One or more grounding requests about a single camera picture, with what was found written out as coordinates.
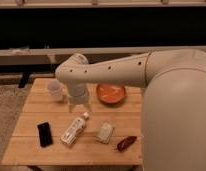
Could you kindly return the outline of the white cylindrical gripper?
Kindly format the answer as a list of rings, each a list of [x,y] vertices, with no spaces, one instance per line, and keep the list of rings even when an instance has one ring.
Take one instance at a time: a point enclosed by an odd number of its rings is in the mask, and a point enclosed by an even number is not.
[[[88,88],[85,84],[69,84],[67,86],[68,99],[71,104],[68,105],[69,112],[72,112],[74,105],[84,104],[84,107],[91,112],[91,105],[86,103],[89,100]]]

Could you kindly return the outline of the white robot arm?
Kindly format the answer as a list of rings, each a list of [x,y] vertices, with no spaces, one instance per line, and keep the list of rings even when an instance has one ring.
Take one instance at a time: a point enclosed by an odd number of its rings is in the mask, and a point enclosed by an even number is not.
[[[55,75],[72,98],[87,83],[143,88],[144,171],[206,171],[205,51],[156,51],[95,64],[74,54]]]

